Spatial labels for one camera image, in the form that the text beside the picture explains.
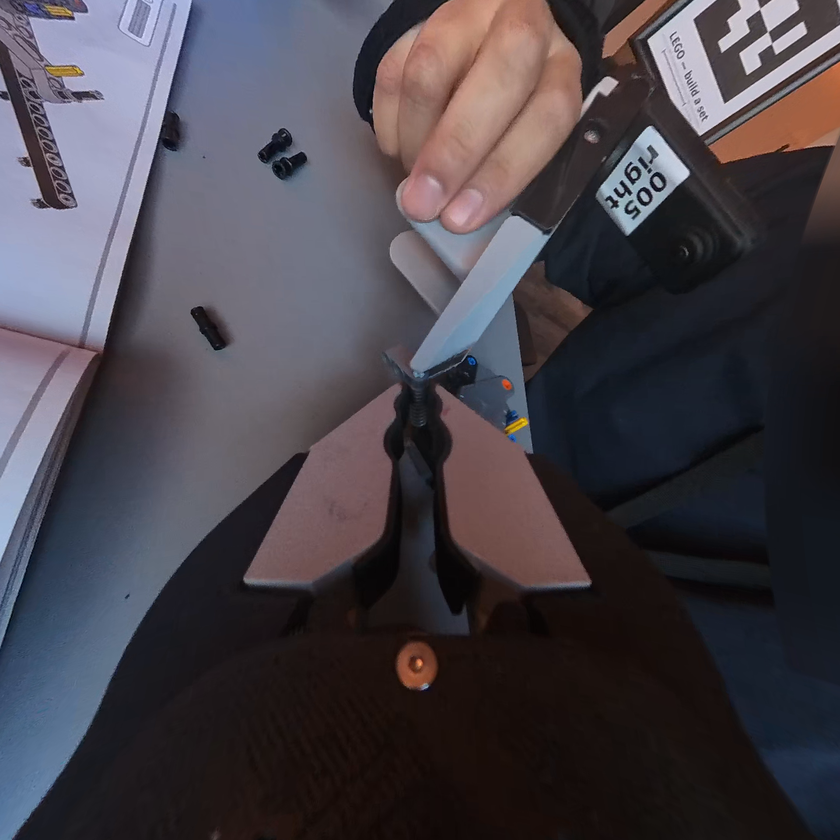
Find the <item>lego instruction booklet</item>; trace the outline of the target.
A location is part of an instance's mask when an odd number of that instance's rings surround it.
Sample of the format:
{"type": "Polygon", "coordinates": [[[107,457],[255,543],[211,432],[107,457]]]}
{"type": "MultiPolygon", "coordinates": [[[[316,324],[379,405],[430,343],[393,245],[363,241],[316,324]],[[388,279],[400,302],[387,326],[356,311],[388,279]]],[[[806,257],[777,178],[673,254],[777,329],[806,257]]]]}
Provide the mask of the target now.
{"type": "Polygon", "coordinates": [[[1,637],[106,346],[191,8],[1,2],[1,637]]]}

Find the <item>small grey black lego part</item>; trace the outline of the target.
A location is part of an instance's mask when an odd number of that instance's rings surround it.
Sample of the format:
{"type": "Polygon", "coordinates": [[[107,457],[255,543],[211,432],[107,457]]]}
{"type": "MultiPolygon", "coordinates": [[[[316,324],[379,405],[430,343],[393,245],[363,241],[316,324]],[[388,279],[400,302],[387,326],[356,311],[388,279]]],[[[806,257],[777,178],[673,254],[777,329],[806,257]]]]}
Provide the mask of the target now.
{"type": "Polygon", "coordinates": [[[397,345],[386,350],[382,358],[403,390],[405,405],[400,412],[404,449],[420,479],[434,489],[434,435],[429,421],[432,386],[426,374],[417,373],[411,367],[410,355],[407,349],[397,345]]]}

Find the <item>person's dark trousers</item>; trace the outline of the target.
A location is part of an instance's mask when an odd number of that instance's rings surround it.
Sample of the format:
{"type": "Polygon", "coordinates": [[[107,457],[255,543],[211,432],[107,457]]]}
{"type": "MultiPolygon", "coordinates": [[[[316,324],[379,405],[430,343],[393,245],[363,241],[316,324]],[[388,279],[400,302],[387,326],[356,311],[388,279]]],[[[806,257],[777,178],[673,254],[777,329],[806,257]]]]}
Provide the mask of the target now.
{"type": "Polygon", "coordinates": [[[790,257],[793,154],[727,165],[769,241],[685,293],[652,277],[594,198],[555,235],[546,276],[591,309],[527,385],[532,449],[602,508],[628,501],[763,424],[770,337],[790,257]]]}

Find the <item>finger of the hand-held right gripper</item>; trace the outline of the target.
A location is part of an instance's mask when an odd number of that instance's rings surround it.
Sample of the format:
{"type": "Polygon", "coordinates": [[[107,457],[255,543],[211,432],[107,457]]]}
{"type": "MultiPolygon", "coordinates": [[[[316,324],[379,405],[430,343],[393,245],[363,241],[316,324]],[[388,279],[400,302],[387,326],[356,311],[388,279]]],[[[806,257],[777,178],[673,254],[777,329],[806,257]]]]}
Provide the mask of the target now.
{"type": "Polygon", "coordinates": [[[437,319],[409,362],[429,379],[482,336],[550,240],[519,215],[500,215],[472,234],[411,222],[408,282],[437,319]]]}

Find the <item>person's right hand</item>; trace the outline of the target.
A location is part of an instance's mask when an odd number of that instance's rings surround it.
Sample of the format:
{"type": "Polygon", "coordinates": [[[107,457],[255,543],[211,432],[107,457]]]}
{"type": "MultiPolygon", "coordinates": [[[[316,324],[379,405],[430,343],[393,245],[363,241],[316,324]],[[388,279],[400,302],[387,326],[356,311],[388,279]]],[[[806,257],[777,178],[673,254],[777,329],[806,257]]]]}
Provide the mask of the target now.
{"type": "Polygon", "coordinates": [[[446,2],[376,71],[374,134],[402,210],[465,234],[518,197],[581,116],[581,57],[544,1],[446,2]]]}

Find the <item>grey lego assembly colourful pins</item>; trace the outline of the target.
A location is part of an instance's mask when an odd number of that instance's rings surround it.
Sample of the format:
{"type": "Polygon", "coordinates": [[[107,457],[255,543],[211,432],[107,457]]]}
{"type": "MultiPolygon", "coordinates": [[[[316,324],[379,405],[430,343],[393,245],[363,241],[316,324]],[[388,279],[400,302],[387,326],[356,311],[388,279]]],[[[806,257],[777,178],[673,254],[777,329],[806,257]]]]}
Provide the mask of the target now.
{"type": "Polygon", "coordinates": [[[467,353],[441,374],[438,383],[512,443],[528,454],[533,452],[529,408],[519,374],[498,373],[480,357],[467,353]]]}

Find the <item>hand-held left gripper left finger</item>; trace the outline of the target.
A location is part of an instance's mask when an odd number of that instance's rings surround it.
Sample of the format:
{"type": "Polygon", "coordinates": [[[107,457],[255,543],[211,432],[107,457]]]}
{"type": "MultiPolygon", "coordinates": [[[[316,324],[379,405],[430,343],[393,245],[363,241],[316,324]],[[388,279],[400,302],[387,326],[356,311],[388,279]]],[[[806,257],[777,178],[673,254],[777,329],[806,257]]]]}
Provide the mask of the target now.
{"type": "Polygon", "coordinates": [[[393,385],[311,446],[248,567],[251,589],[371,607],[399,567],[403,389],[393,385]]]}

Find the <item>brown cardboard box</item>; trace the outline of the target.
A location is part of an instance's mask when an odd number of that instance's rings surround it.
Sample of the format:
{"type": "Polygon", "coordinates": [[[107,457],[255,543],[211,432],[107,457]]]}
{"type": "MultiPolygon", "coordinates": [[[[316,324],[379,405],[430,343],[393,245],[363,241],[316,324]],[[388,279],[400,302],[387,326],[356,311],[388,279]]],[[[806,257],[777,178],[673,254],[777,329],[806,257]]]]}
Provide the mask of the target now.
{"type": "MultiPolygon", "coordinates": [[[[602,54],[619,64],[633,58],[629,39],[670,2],[599,2],[602,54]]],[[[774,151],[834,146],[839,134],[839,69],[834,65],[710,145],[721,162],[774,151]]]]}

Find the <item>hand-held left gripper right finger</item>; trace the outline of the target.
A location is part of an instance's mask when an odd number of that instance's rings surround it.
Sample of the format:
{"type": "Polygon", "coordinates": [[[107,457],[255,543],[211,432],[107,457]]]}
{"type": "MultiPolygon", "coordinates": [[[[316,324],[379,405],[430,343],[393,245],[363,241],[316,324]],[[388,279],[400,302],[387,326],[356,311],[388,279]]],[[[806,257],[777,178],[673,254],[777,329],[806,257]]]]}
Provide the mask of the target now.
{"type": "Polygon", "coordinates": [[[592,587],[526,452],[434,389],[428,418],[436,574],[454,614],[592,587]]]}

